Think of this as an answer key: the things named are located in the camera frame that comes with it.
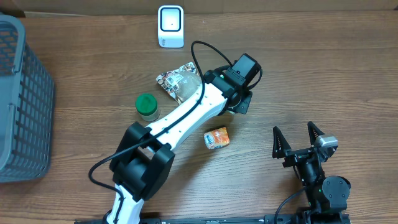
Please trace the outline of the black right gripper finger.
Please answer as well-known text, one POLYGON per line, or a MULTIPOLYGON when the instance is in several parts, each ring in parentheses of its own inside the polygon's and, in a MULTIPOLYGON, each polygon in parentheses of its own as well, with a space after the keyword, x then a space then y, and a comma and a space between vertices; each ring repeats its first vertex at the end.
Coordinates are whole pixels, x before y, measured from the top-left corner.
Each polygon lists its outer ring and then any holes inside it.
POLYGON ((322 132, 312 121, 307 123, 308 133, 310 137, 310 144, 315 145, 315 140, 318 136, 324 135, 322 132))
POLYGON ((277 126, 273 127, 273 138, 272 157, 274 159, 286 157, 292 149, 277 126))

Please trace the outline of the orange snack pack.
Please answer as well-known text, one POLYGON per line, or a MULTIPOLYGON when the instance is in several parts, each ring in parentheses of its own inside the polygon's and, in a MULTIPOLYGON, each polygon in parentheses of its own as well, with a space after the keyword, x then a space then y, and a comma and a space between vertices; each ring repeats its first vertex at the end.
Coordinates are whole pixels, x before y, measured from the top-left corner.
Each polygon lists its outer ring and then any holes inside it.
POLYGON ((217 149, 227 146, 230 143, 226 127, 208 131, 204 134, 205 145, 208 149, 217 149))

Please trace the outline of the beige brown snack pouch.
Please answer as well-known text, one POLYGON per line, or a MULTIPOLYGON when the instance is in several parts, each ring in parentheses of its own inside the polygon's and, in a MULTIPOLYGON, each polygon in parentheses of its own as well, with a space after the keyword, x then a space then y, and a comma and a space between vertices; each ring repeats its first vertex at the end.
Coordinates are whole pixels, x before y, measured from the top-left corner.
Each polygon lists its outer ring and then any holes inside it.
POLYGON ((161 73, 157 76, 156 82, 180 105, 201 86, 201 78, 193 62, 161 73))

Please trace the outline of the green lid jar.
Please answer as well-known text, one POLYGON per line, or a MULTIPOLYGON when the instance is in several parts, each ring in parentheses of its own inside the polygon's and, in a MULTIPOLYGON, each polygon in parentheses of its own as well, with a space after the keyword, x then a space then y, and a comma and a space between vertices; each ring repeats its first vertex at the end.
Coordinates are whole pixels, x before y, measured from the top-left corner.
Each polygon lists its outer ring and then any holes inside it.
POLYGON ((156 98, 148 93, 141 94, 136 99, 136 110, 145 121, 155 121, 160 115, 156 98))

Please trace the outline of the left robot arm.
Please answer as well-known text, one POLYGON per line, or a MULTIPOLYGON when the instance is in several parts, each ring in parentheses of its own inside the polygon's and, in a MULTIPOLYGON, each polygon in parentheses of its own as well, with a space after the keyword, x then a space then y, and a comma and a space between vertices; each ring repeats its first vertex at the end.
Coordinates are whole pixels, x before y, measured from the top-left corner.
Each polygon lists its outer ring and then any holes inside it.
POLYGON ((197 128, 225 111, 245 114, 262 68, 248 54, 232 65, 209 70, 203 83, 184 103, 164 118, 128 127, 109 165, 117 190, 103 223, 139 223, 140 212, 164 184, 179 147, 197 128))

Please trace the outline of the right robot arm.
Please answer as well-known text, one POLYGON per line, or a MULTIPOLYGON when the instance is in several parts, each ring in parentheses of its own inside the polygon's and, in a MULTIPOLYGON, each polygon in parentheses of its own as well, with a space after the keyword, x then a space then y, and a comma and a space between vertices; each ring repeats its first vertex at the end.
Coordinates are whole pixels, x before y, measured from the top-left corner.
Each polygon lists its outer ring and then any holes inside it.
POLYGON ((304 192, 308 206, 298 208, 284 223, 350 223, 349 216, 343 214, 348 206, 350 181, 337 175, 327 177, 322 168, 322 163, 337 150, 338 140, 332 134, 325 134, 311 121, 307 128, 310 147, 292 150, 281 130, 273 127, 272 157, 284 159, 283 167, 293 168, 303 188, 285 199, 270 221, 280 223, 279 213, 283 206, 304 192))

